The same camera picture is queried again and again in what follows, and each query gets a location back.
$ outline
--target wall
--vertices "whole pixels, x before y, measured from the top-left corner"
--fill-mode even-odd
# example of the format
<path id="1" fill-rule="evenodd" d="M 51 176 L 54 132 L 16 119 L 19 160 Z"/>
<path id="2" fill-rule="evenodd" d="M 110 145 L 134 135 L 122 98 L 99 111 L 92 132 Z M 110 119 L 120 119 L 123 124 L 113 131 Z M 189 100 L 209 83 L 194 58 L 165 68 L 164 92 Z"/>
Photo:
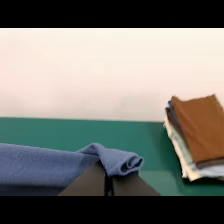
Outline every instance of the wall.
<path id="1" fill-rule="evenodd" d="M 0 116 L 163 120 L 224 105 L 224 29 L 0 29 Z"/>

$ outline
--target white wall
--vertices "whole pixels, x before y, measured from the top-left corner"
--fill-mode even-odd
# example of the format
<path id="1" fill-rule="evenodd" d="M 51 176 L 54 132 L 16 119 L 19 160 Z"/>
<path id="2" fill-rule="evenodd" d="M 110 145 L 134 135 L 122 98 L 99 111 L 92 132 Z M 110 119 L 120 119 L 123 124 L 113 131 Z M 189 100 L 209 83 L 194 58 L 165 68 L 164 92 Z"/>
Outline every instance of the white wall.
<path id="1" fill-rule="evenodd" d="M 158 121 L 212 93 L 224 29 L 0 29 L 0 116 Z"/>

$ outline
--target stack of folded cloth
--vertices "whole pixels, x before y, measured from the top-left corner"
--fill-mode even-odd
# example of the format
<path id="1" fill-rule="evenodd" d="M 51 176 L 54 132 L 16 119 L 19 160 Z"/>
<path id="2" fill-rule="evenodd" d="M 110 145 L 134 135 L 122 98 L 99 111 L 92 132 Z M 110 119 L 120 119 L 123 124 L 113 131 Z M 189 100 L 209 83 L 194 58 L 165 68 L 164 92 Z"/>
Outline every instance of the stack of folded cloth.
<path id="1" fill-rule="evenodd" d="M 165 127 L 183 178 L 224 179 L 224 111 L 215 95 L 181 101 L 173 96 Z"/>

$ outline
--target brown cloth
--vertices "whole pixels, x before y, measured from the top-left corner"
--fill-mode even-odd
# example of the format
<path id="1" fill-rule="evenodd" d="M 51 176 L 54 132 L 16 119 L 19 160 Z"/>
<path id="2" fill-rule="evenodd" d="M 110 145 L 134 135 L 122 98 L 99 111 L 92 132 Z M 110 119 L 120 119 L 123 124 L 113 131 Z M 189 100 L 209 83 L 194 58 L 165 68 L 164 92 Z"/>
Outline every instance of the brown cloth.
<path id="1" fill-rule="evenodd" d="M 172 103 L 196 165 L 224 164 L 224 111 L 216 96 Z"/>

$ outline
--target green tabletop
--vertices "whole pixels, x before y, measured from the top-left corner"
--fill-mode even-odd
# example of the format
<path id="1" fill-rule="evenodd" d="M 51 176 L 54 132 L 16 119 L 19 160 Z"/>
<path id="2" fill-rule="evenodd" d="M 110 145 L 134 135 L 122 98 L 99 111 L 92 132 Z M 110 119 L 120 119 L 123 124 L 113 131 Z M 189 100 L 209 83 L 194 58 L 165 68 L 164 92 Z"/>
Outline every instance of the green tabletop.
<path id="1" fill-rule="evenodd" d="M 0 142 L 76 151 L 98 142 L 145 158 L 140 172 L 161 195 L 224 195 L 224 182 L 181 178 L 173 145 L 162 122 L 0 118 Z"/>

